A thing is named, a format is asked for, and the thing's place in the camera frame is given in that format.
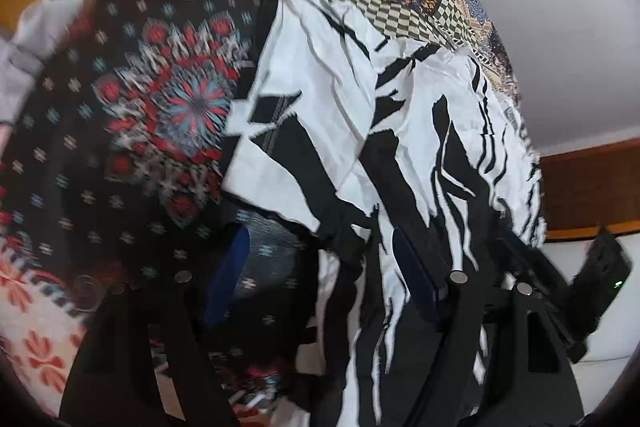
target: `metal screw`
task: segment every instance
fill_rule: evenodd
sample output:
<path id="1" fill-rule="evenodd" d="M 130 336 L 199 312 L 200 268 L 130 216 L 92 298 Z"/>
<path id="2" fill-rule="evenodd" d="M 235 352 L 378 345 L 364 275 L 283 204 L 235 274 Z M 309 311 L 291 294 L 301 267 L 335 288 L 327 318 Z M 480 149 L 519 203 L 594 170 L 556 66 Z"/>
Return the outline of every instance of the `metal screw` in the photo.
<path id="1" fill-rule="evenodd" d="M 526 282 L 519 282 L 516 285 L 516 290 L 518 290 L 518 292 L 522 293 L 523 295 L 531 295 L 533 293 L 533 288 Z"/>
<path id="2" fill-rule="evenodd" d="M 174 275 L 174 280 L 178 284 L 184 284 L 191 280 L 191 272 L 189 270 L 180 270 Z"/>
<path id="3" fill-rule="evenodd" d="M 469 277 L 467 277 L 466 273 L 463 271 L 453 270 L 449 274 L 449 279 L 451 279 L 451 282 L 454 282 L 455 284 L 464 284 L 469 280 Z"/>
<path id="4" fill-rule="evenodd" d="M 114 295 L 122 295 L 127 291 L 127 285 L 124 282 L 115 282 L 111 285 L 111 293 Z"/>

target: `mandala pattern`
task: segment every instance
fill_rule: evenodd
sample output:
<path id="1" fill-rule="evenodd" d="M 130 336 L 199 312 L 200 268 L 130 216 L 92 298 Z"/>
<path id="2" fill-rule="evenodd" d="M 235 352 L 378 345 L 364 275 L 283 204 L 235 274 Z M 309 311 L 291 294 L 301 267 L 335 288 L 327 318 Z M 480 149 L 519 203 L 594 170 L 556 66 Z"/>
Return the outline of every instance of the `mandala pattern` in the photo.
<path id="1" fill-rule="evenodd" d="M 128 66 L 93 85 L 113 117 L 106 178 L 158 193 L 180 227 L 217 201 L 221 133 L 248 47 L 226 12 L 197 29 L 148 20 Z"/>

